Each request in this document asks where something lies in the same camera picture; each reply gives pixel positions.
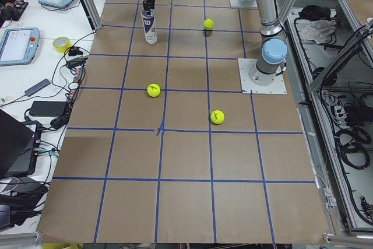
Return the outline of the clear Wilson tennis ball can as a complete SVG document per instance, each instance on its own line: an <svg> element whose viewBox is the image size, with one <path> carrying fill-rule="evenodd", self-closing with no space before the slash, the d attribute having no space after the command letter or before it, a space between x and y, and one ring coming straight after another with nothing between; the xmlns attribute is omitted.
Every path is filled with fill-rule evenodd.
<svg viewBox="0 0 373 249"><path fill-rule="evenodd" d="M142 10L142 22L146 42L148 44L156 44L158 35L154 10Z"/></svg>

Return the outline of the tennis ball centre front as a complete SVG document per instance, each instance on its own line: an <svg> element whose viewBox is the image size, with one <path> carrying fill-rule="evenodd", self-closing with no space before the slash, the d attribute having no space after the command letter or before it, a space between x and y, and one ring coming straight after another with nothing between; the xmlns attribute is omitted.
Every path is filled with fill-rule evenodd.
<svg viewBox="0 0 373 249"><path fill-rule="evenodd" d="M212 19L206 19L203 22L203 28L205 30L212 30L214 28L214 21Z"/></svg>

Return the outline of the tennis ball near gripper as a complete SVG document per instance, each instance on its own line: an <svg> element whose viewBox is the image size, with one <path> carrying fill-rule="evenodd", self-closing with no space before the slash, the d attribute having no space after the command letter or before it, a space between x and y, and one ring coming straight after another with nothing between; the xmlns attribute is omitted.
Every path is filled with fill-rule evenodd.
<svg viewBox="0 0 373 249"><path fill-rule="evenodd" d="M161 87L156 83L152 83L147 87L147 94L150 97L157 97L160 95L160 93Z"/></svg>

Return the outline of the tennis ball left front corner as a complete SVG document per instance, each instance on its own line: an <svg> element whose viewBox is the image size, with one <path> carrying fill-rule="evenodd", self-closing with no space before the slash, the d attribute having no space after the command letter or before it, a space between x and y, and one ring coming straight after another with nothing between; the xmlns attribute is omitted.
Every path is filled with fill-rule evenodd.
<svg viewBox="0 0 373 249"><path fill-rule="evenodd" d="M210 113L210 120L213 124L222 124L225 120L225 114L221 110L214 110Z"/></svg>

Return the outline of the black usb hub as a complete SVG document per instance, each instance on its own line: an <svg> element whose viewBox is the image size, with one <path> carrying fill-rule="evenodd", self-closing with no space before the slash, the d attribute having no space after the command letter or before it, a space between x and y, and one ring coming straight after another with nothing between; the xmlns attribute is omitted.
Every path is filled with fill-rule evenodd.
<svg viewBox="0 0 373 249"><path fill-rule="evenodd" d="M68 69L77 68L79 66L83 66L86 63L86 61L87 61L86 57L70 59L69 61L66 62L66 67Z"/></svg>

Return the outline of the yellow tape roll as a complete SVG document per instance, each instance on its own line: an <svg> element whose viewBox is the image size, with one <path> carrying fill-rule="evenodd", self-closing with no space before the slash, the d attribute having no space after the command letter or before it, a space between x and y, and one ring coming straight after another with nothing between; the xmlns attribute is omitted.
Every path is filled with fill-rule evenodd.
<svg viewBox="0 0 373 249"><path fill-rule="evenodd" d="M64 53L67 49L72 47L72 42L70 41L68 37L61 36L61 37L57 37L52 42L52 45L58 53Z"/></svg>

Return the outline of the teach pendant near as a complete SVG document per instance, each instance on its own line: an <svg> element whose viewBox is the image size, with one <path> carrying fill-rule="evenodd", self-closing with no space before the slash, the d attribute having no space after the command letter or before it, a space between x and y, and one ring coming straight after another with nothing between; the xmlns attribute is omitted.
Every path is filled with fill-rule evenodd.
<svg viewBox="0 0 373 249"><path fill-rule="evenodd" d="M1 66L30 64L39 39L40 31L36 27L6 29L1 40Z"/></svg>

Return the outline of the grey usb dock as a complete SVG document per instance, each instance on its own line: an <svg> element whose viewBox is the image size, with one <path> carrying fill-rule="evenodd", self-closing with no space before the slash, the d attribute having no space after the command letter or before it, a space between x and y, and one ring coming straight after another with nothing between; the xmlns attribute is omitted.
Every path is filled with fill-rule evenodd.
<svg viewBox="0 0 373 249"><path fill-rule="evenodd" d="M49 86L51 82L48 79L43 79L42 81L36 83L32 87L26 89L24 94L27 97L31 97L33 94L39 92L40 90L44 89L45 87Z"/></svg>

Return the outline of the black power adapter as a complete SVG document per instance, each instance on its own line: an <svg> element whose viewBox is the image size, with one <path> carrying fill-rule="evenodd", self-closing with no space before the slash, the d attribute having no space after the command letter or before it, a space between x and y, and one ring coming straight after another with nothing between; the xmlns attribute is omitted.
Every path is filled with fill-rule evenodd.
<svg viewBox="0 0 373 249"><path fill-rule="evenodd" d="M29 114L33 117L58 117L64 114L67 105L65 101L34 101Z"/></svg>

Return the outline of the white cloth rag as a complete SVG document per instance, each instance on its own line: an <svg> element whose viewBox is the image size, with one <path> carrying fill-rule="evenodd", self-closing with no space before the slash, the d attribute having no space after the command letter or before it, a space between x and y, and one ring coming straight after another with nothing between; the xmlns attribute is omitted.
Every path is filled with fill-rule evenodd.
<svg viewBox="0 0 373 249"><path fill-rule="evenodd" d="M337 24L331 20L317 20L306 24L300 31L302 40L314 41L317 44L324 44L329 41L331 34L336 30Z"/></svg>

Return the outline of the black laptop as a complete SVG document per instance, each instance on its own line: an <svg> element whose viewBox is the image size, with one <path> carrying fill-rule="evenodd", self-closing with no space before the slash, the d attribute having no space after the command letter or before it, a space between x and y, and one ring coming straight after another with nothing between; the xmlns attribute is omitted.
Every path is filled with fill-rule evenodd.
<svg viewBox="0 0 373 249"><path fill-rule="evenodd" d="M40 128L38 121L20 122L1 111L1 179L34 173Z"/></svg>

